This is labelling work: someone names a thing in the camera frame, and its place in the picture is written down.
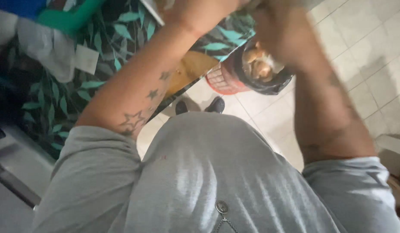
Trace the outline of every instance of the foot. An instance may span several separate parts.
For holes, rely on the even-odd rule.
[[[176,115],[188,112],[187,105],[184,101],[180,100],[176,105]]]
[[[221,114],[224,111],[224,100],[221,97],[216,97],[213,102],[204,111],[217,112]]]

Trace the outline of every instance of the tiled floor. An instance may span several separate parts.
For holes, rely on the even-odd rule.
[[[400,0],[325,0],[308,15],[373,138],[400,134]],[[278,96],[223,96],[224,114],[247,121],[301,170],[293,129],[294,88],[291,82]],[[201,109],[218,95],[205,80],[184,94]],[[172,107],[166,109],[142,130],[137,141],[141,154],[172,112]]]

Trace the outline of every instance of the leaf pattern fabric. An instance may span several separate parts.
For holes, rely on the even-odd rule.
[[[234,13],[209,34],[198,40],[191,50],[223,61],[236,48],[254,36],[254,21],[248,15]],[[55,159],[58,158],[69,131],[75,125],[92,96],[160,29],[156,20],[137,1],[106,1],[89,23],[76,35],[78,44],[99,52],[94,75],[75,70],[71,82],[59,83],[43,67],[35,70],[35,82],[27,90],[21,107],[23,130]],[[13,48],[12,63],[22,52]],[[184,93],[191,83],[163,101],[154,116]]]

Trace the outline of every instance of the hand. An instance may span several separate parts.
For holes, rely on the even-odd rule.
[[[253,18],[258,40],[277,61],[296,67],[312,54],[323,56],[306,9],[294,0],[263,0]]]
[[[249,0],[176,0],[174,23],[200,37]]]

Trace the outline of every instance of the person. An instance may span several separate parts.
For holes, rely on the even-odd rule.
[[[42,232],[400,233],[373,140],[306,18],[291,0],[253,13],[262,46],[296,73],[295,170],[243,120],[170,119],[144,160],[135,140],[170,73],[242,0],[176,1],[174,19],[102,87],[66,140],[39,204]]]

